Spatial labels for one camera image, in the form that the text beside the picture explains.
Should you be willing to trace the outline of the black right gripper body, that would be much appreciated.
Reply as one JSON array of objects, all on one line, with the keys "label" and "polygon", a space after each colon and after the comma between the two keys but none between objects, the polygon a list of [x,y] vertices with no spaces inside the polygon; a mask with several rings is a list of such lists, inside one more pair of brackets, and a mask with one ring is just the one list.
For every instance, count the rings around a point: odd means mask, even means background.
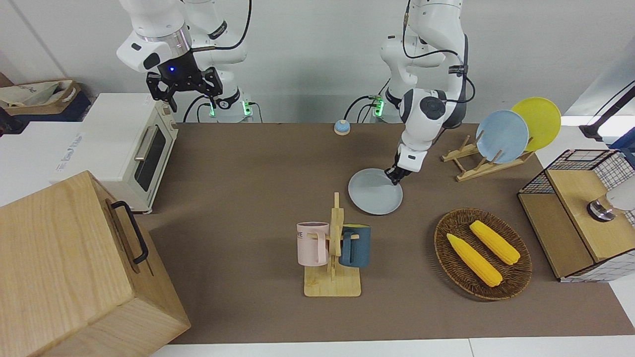
[{"label": "black right gripper body", "polygon": [[146,83],[155,100],[170,100],[178,91],[197,91],[207,97],[223,93],[223,84],[214,67],[205,71],[194,71],[177,79],[168,79],[165,75],[148,72]]}]

